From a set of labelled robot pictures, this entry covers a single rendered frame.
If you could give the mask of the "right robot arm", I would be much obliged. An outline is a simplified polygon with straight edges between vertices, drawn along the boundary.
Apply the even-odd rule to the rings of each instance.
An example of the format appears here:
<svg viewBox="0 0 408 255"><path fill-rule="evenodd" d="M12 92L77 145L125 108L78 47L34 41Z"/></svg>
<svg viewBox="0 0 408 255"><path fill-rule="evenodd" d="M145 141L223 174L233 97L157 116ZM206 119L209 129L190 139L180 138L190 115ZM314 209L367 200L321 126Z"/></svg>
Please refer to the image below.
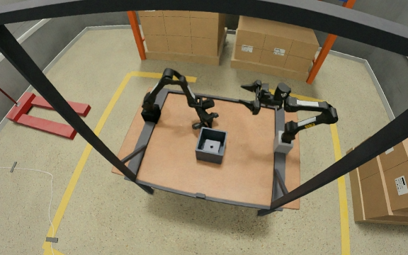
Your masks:
<svg viewBox="0 0 408 255"><path fill-rule="evenodd" d="M269 84L262 84L262 100L271 98L271 92L268 93ZM293 122L293 120L285 123L285 132L281 134L281 142L291 144L295 140L295 135L300 131L322 123L330 125L337 123L337 111L331 104L326 101L301 101L296 97L290 96L291 88L285 83L279 83L273 95L273 100L270 106L276 107L277 111L284 107L284 111L296 113L298 111L317 111L322 112L317 115L300 122ZM289 95L288 95L289 94ZM283 101L283 102L282 102ZM329 107L328 107L329 105Z"/></svg>

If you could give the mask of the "white square plate with hole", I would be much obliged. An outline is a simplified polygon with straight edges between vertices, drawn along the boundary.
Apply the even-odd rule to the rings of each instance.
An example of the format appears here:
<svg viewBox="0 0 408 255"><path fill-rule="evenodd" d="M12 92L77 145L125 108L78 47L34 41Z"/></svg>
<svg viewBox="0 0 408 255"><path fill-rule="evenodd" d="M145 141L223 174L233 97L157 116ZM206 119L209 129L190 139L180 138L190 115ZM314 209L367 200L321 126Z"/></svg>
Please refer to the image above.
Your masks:
<svg viewBox="0 0 408 255"><path fill-rule="evenodd" d="M219 146L220 146L220 142L218 141L206 140L203 150L218 153Z"/></svg>

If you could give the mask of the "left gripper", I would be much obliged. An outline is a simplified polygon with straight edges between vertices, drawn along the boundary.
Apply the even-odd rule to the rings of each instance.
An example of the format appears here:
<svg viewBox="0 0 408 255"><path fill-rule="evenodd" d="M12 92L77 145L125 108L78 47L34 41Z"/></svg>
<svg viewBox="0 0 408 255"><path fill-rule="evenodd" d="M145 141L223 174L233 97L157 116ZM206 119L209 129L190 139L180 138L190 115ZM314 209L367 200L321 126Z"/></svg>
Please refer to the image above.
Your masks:
<svg viewBox="0 0 408 255"><path fill-rule="evenodd" d="M205 122L203 123L202 119L201 119L201 115L205 115L207 111L202 111L200 113L197 113L198 117L200 118L200 122L199 123L195 123L192 125L192 128L194 130L197 130L200 127L205 127L207 128L207 125L205 124ZM215 114L215 118L219 117L218 113L214 113ZM208 123L209 128L212 128L212 122Z"/></svg>

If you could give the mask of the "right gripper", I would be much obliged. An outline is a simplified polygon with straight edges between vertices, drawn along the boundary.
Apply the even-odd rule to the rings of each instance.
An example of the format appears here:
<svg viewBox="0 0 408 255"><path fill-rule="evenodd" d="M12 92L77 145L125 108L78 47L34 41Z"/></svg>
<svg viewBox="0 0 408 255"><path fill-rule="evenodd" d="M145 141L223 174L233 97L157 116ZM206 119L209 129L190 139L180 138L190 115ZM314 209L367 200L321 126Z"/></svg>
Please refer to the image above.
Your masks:
<svg viewBox="0 0 408 255"><path fill-rule="evenodd" d="M261 104L266 105L266 107L271 105L272 100L273 100L273 94L271 94L271 98L268 100L261 99L262 92L259 92L261 90L261 80L257 79L253 84L241 85L241 88L246 89L247 91L250 91L250 92L254 91L256 93L254 101L246 101L246 100L239 99L239 102L242 103L244 106L246 106L252 112L252 115L259 114L259 111L261 110ZM261 93L261 96L260 96L260 93ZM261 102L261 104L260 102L256 102L258 101L258 99Z"/></svg>

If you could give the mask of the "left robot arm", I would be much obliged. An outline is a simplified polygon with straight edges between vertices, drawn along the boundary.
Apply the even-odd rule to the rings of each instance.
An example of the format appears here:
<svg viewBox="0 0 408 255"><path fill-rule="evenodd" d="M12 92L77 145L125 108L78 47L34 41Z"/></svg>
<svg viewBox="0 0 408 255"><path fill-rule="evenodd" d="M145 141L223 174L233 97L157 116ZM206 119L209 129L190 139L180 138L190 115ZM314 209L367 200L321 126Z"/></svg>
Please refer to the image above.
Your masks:
<svg viewBox="0 0 408 255"><path fill-rule="evenodd" d="M179 80L173 80L173 76L175 76ZM163 78L162 78L163 77ZM142 108L144 108L145 113L153 113L155 106L153 103L155 103L157 94L162 90L162 88L165 85L179 85L184 94L186 95L187 98L187 103L188 106L191 108L194 108L196 113L200 113L204 110L207 110L209 108L215 107L215 102L212 98L207 98L203 100L202 97L196 96L192 91L190 86L188 85L188 82L186 81L186 77L179 74L176 70L166 68L164 70L164 73L161 76L161 79L158 81L158 83L155 85L155 87L146 93L146 96L144 97L144 100L142 102ZM155 98L154 98L155 97ZM198 102L199 100L199 102ZM143 105L144 104L144 105ZM205 115L201 115L201 119L206 123L210 123L213 121L213 118L215 117L214 113L208 114L208 112L205 113Z"/></svg>

